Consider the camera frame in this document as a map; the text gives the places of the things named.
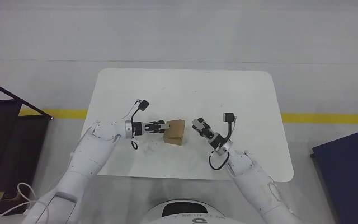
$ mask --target white cord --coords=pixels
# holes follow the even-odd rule
[[[67,168],[66,168],[66,170],[61,174],[61,176],[59,176],[58,178],[56,178],[54,181],[52,181],[52,183],[50,184],[50,186],[49,186],[49,190],[48,191],[50,191],[51,190],[51,187],[52,187],[52,185],[58,180],[58,179],[60,179],[65,173],[66,173],[66,171],[68,170],[68,168],[69,168],[69,164],[71,163],[71,159],[72,159],[72,156],[73,156],[73,154],[74,154],[74,151],[73,152],[71,152],[71,154],[70,154],[70,156],[69,156],[69,160],[68,160],[68,165],[67,165]]]
[[[21,185],[21,184],[23,184],[23,185],[27,186],[28,188],[30,188],[30,190],[31,190],[31,192],[34,194],[34,197],[35,197],[36,200],[29,200],[29,199],[20,191],[20,185]],[[47,206],[47,204],[45,204],[44,202],[38,200],[37,197],[36,197],[36,194],[35,194],[34,190],[32,189],[32,187],[31,187],[30,185],[24,183],[24,182],[20,182],[19,184],[17,184],[17,190],[18,190],[18,192],[21,194],[21,196],[23,196],[23,198],[25,198],[25,199],[27,200],[27,202],[18,204],[17,206],[10,208],[9,210],[7,210],[7,211],[5,211],[4,213],[0,214],[0,216],[4,216],[4,215],[8,214],[10,211],[14,210],[15,208],[18,208],[18,207],[23,206],[23,205],[25,205],[25,204],[40,203],[40,204],[44,205],[45,208],[46,208],[47,217],[46,217],[46,222],[45,222],[45,224],[47,224],[48,221],[49,221],[49,217],[50,217],[50,210],[49,210],[49,207]]]
[[[23,198],[25,198],[28,202],[30,201],[30,199],[28,199],[28,198],[20,191],[20,185],[21,185],[21,184],[27,186],[27,187],[31,190],[31,192],[34,194],[34,197],[35,197],[35,199],[37,200],[36,194],[35,194],[34,190],[32,189],[32,187],[31,187],[30,185],[24,183],[24,182],[20,182],[19,184],[17,184],[17,191],[21,194],[21,196],[22,196]]]
[[[127,115],[125,115],[124,117],[122,117],[121,120],[125,119],[125,118],[129,115],[129,113],[133,110],[134,106],[135,106],[139,101],[140,101],[139,99],[136,100],[136,102],[133,104],[132,108],[128,111]]]

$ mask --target cardboard box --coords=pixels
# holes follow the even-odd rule
[[[167,124],[170,125],[170,129],[166,129],[164,132],[164,142],[181,146],[184,136],[185,120],[169,120]]]

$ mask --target yellow floor line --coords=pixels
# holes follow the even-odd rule
[[[85,119],[87,110],[74,109],[44,109],[54,118]],[[35,115],[37,112],[31,109],[21,109],[20,115]],[[281,113],[285,123],[325,123],[325,124],[358,124],[358,114],[305,114],[305,113]]]

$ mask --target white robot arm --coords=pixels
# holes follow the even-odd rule
[[[242,194],[266,223],[302,223],[300,219],[290,213],[288,207],[282,202],[272,179],[248,153],[238,151],[229,153],[232,147],[229,135],[223,138],[220,134],[214,133],[203,119],[194,120],[193,124],[193,128],[208,139],[209,144],[214,148],[213,152],[222,157],[227,156],[225,163],[218,169],[224,165],[227,167]],[[47,219],[49,223],[77,223],[79,207],[86,186],[105,165],[119,139],[121,137],[133,138],[145,132],[162,133],[167,128],[169,126],[165,125],[163,121],[143,124],[142,122],[133,122],[133,117],[131,121],[122,123],[94,123],[79,141],[71,155],[69,167],[58,185],[39,199],[48,206],[49,216],[45,211],[46,207],[42,203],[36,203],[25,217],[23,224],[46,223]],[[219,215],[174,214],[142,223],[243,224],[221,216],[220,213]]]
[[[140,103],[137,111],[143,111],[149,105],[145,100],[137,102]],[[162,120],[150,123],[134,122],[135,113],[130,120],[121,123],[93,123],[71,153],[69,166],[57,186],[39,199],[40,203],[31,208],[23,223],[77,223],[86,186],[106,164],[119,139],[130,138],[133,148],[136,149],[134,136],[164,133],[165,129],[169,128]],[[41,202],[48,206],[49,216]]]
[[[212,169],[220,170],[226,166],[237,187],[243,196],[261,215],[267,224],[302,224],[290,209],[283,202],[274,181],[266,174],[263,168],[248,153],[232,150],[233,142],[230,140],[233,122],[236,117],[233,113],[224,114],[224,122],[228,122],[228,135],[224,138],[219,133],[214,133],[211,127],[203,120],[198,118],[193,120],[193,128],[208,140],[213,147],[212,153],[218,153],[220,157],[226,157],[219,168],[209,164]]]

